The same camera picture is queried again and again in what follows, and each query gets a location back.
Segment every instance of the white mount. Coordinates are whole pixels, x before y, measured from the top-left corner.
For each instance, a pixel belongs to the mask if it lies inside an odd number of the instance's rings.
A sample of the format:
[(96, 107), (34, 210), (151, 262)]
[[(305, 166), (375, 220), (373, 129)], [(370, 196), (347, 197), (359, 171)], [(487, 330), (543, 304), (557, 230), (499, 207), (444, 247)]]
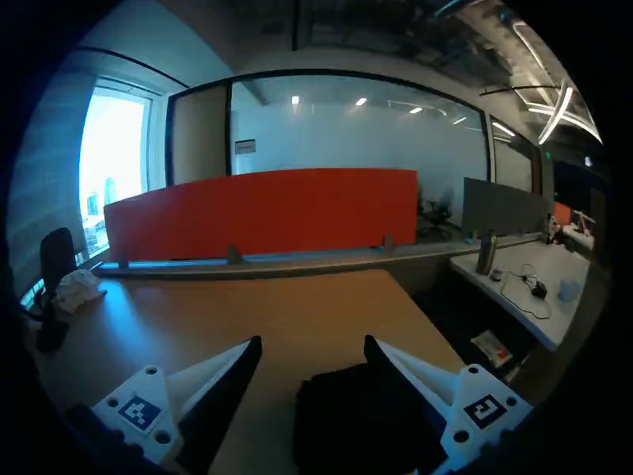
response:
[(478, 364), (450, 373), (376, 340), (402, 375), (446, 421), (440, 444), (448, 458), (434, 471), (458, 471), (479, 457), (485, 444), (498, 443), (532, 406)]
[(103, 424), (123, 433), (127, 445), (164, 469), (186, 473), (174, 460), (183, 446), (178, 423), (242, 356), (251, 340), (178, 373), (165, 376), (148, 366), (131, 376), (92, 410)]

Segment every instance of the white plastic bag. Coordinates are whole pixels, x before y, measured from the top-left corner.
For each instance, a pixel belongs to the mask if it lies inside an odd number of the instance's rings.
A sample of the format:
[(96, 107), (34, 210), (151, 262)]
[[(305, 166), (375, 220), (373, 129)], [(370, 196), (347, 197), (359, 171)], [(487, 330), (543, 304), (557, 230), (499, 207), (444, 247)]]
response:
[(100, 280), (84, 269), (65, 275), (57, 286), (55, 301), (60, 309), (69, 314), (85, 302), (105, 294), (99, 290)]

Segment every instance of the office desk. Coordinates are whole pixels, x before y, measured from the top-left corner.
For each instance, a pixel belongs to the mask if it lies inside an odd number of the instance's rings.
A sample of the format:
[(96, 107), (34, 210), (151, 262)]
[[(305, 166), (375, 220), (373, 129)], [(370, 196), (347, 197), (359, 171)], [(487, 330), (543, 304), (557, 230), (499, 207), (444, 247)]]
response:
[(593, 249), (593, 236), (592, 235), (587, 236), (586, 234), (578, 233), (575, 231), (575, 229), (576, 229), (575, 224), (567, 224), (563, 226), (563, 234), (573, 239), (579, 245), (587, 248), (588, 250)]
[(168, 374), (252, 335), (263, 354), (209, 473), (296, 473), (295, 395), (301, 381), (364, 363), (369, 333), (449, 371), (463, 363), (385, 271), (242, 281), (105, 280), (103, 300), (73, 317), (53, 359), (38, 356), (60, 409), (91, 405), (138, 368)]
[[(569, 329), (580, 300), (579, 295), (571, 302), (561, 302), (556, 297), (560, 280), (575, 279), (584, 288), (589, 261), (577, 253), (568, 252), (561, 245), (545, 245), (541, 242), (497, 249), (492, 267), (501, 268), (503, 277), (501, 282), (494, 282), (488, 276), (475, 272), (478, 257), (478, 253), (453, 257), (450, 265), (517, 318), (548, 350), (555, 351)], [(521, 274), (525, 263), (531, 264), (533, 269), (526, 265), (523, 271), (535, 272), (538, 280), (548, 289), (545, 302), (534, 297), (520, 278), (508, 275), (507, 272)], [(501, 295), (504, 281), (506, 286), (503, 293), (507, 298)], [(508, 298), (524, 310), (531, 310), (539, 317), (549, 315), (549, 318), (539, 320), (532, 314), (519, 310)]]

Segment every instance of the orange panel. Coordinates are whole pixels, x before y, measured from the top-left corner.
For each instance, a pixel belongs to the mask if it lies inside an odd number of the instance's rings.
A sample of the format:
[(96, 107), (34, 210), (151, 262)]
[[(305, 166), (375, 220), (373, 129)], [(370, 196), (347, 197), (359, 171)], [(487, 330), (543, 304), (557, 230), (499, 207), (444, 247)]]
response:
[(556, 218), (556, 222), (561, 226), (571, 223), (571, 208), (555, 201), (554, 217)]
[(212, 178), (105, 207), (117, 259), (172, 260), (415, 242), (416, 171), (298, 169)]

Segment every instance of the stainless steel bottle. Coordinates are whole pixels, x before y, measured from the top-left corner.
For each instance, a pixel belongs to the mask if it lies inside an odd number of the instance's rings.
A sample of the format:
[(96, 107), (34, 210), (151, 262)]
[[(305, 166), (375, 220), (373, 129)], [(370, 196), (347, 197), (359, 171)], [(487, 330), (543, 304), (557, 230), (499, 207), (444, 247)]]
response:
[(477, 267), (475, 267), (475, 271), (478, 274), (482, 274), (484, 276), (490, 274), (496, 249), (497, 237), (495, 236), (495, 232), (493, 230), (489, 230), (488, 233), (481, 239), (479, 259), (477, 260)]

